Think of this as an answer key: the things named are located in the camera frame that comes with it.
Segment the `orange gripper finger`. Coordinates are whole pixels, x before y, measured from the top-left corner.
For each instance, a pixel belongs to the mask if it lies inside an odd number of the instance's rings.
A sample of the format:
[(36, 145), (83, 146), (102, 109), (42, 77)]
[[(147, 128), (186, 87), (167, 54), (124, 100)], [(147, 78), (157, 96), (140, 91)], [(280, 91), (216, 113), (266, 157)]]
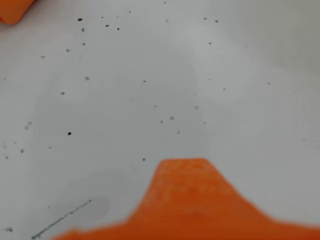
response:
[(275, 220), (257, 209), (204, 158), (157, 166), (134, 213), (124, 222), (62, 240), (317, 240), (318, 227)]

